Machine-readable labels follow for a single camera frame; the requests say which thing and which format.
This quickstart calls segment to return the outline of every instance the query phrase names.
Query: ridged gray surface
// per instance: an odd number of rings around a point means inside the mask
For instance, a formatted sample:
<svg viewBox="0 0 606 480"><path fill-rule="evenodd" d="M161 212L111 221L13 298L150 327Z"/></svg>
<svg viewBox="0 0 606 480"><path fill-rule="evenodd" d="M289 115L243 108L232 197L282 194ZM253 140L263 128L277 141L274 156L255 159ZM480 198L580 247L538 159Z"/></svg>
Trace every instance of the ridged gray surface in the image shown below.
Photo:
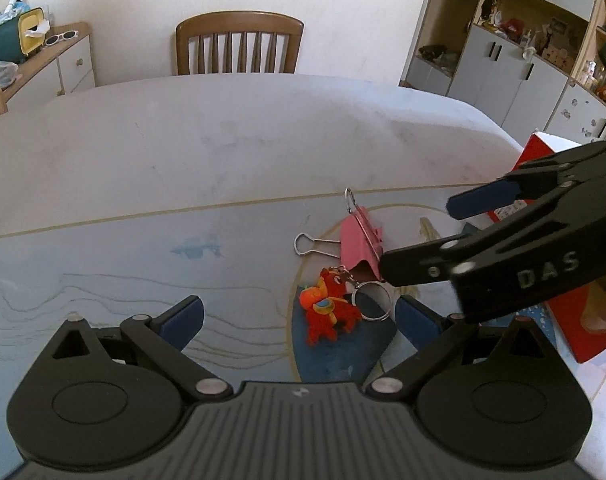
<svg viewBox="0 0 606 480"><path fill-rule="evenodd" d="M248 383L206 404L166 448L92 474L35 463L12 480L589 480L575 464L545 472L493 472L443 452L401 404L364 397L354 384Z"/></svg>

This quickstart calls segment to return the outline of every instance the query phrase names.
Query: red plush toy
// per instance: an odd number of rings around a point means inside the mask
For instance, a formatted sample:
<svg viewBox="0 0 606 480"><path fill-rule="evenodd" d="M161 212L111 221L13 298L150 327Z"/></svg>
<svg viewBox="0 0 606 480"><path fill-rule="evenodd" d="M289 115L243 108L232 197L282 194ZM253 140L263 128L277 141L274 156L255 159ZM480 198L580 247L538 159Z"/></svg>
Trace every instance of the red plush toy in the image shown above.
<svg viewBox="0 0 606 480"><path fill-rule="evenodd" d="M307 343L310 346L322 336L336 341L334 327L337 324L340 323L346 332L352 332L361 320L361 311L343 298L346 293L345 280L338 269L323 269L317 286L301 292L299 301L307 311Z"/></svg>

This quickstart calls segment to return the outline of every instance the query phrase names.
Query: keychain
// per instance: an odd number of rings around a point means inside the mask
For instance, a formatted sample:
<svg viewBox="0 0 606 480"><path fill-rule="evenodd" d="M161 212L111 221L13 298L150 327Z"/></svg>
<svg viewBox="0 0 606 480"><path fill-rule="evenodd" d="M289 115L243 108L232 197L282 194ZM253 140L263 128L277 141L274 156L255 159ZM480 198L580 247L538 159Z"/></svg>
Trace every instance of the keychain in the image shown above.
<svg viewBox="0 0 606 480"><path fill-rule="evenodd" d="M352 301L344 296L347 292L347 283L353 285ZM321 337L336 341L335 326L341 323L344 332L350 333L361 320L385 321L390 316L388 310L381 317L367 317L355 306L356 293L365 285L379 285L389 293L381 282L358 282L344 266L331 267L321 270L315 286L301 291L299 303L305 309L307 319L307 343L315 345Z"/></svg>

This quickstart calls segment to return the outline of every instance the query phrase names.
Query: sunglasses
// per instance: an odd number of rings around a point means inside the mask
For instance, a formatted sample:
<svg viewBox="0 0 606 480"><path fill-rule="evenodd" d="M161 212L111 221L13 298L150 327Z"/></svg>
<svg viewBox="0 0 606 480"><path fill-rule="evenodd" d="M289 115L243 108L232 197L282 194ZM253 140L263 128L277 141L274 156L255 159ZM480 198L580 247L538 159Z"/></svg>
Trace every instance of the sunglasses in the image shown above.
<svg viewBox="0 0 606 480"><path fill-rule="evenodd" d="M53 34L45 40L46 46L52 46L57 44L59 41L71 40L72 38L78 37L78 30L68 30L62 34Z"/></svg>

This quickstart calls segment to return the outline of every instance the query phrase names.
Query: white logo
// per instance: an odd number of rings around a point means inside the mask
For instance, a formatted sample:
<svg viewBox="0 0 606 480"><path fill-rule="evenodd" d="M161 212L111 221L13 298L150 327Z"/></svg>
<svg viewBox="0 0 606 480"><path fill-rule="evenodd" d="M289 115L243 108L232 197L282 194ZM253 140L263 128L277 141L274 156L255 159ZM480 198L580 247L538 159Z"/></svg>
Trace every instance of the white logo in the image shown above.
<svg viewBox="0 0 606 480"><path fill-rule="evenodd" d="M292 394L296 395L299 399L302 399L302 397L307 397L310 394L310 390L307 388L299 388L298 390L293 390Z"/></svg>
<svg viewBox="0 0 606 480"><path fill-rule="evenodd" d="M579 266L579 260L576 257L576 251L571 251L570 253L566 253L563 256L563 267L559 266L561 272L572 272L573 270L577 270ZM518 272L516 277L519 280L519 286L525 290L526 288L530 288L534 286L534 284L539 281L547 282L547 280L551 278L558 278L559 270L554 266L552 262L545 262L539 274L534 272L532 269L522 270Z"/></svg>

